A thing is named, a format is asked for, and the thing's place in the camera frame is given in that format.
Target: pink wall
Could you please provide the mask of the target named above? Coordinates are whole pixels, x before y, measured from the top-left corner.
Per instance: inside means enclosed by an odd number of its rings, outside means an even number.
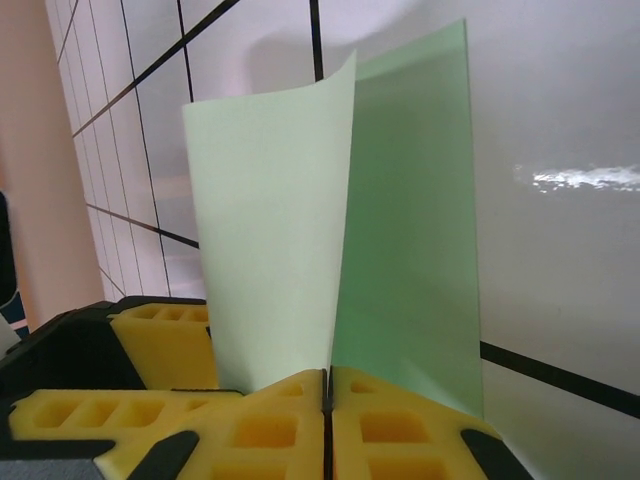
[[[31,329],[104,294],[43,0],[0,1],[0,188]]]

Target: curved paper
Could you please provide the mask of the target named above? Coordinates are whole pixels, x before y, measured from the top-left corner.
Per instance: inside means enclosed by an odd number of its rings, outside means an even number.
[[[355,55],[308,87],[184,109],[223,388],[329,365],[354,83]]]

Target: light green paper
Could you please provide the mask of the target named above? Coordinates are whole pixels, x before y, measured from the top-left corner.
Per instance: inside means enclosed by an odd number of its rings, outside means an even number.
[[[354,82],[352,56],[308,87],[184,108],[222,388],[330,363]]]
[[[482,416],[464,22],[358,66],[333,363]]]

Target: green paper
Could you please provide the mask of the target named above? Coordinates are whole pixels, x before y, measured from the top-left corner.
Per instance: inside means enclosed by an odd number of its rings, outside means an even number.
[[[358,66],[333,363],[482,415],[464,22]]]
[[[355,56],[308,87],[184,109],[221,388],[329,366],[354,83]]]

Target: paper sheet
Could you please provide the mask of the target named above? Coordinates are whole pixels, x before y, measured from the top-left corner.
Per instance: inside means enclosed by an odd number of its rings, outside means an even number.
[[[463,22],[358,66],[333,363],[482,415]]]
[[[352,56],[308,87],[184,109],[223,388],[252,392],[330,363],[354,81]]]

